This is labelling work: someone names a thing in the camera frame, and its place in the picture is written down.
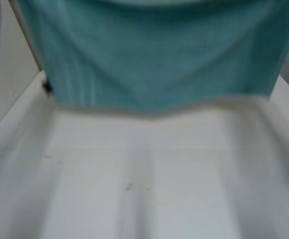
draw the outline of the teal cloth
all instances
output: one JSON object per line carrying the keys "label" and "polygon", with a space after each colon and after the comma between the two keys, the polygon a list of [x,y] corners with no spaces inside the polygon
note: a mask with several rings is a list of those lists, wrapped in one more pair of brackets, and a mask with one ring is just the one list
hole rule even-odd
{"label": "teal cloth", "polygon": [[289,50],[289,0],[18,2],[62,106],[269,95]]}

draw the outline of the white surface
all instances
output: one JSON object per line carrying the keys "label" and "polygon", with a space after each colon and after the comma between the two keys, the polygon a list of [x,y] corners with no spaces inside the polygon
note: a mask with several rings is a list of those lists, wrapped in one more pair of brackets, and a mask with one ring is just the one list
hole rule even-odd
{"label": "white surface", "polygon": [[[41,92],[43,77],[0,123],[0,239],[269,239],[267,229],[289,226],[289,210],[271,222],[267,210],[283,205],[268,207],[241,180],[228,197],[225,182],[238,177],[222,175],[223,164],[224,173],[237,172],[230,171],[236,138],[228,132],[244,124],[228,108],[165,119],[58,112]],[[279,106],[289,100],[281,81],[272,99]],[[272,192],[281,203],[288,195]],[[239,221],[245,212],[232,207],[241,198],[251,203],[253,217],[242,221],[252,225],[251,237]],[[279,228],[277,238],[289,236]]]}
{"label": "white surface", "polygon": [[8,0],[0,1],[0,120],[38,73]]}

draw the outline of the teal fabric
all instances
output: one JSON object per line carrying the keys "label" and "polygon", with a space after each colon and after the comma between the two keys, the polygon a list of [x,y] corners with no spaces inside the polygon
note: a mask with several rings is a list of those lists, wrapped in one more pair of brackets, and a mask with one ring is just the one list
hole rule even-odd
{"label": "teal fabric", "polygon": [[157,111],[269,95],[289,0],[19,0],[58,104]]}

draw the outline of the dark speck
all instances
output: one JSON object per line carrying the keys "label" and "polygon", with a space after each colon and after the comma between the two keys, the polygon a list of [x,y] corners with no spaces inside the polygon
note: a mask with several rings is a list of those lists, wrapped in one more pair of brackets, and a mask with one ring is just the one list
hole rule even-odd
{"label": "dark speck", "polygon": [[133,185],[132,183],[128,184],[128,186],[126,187],[126,191],[129,191],[133,188]]}

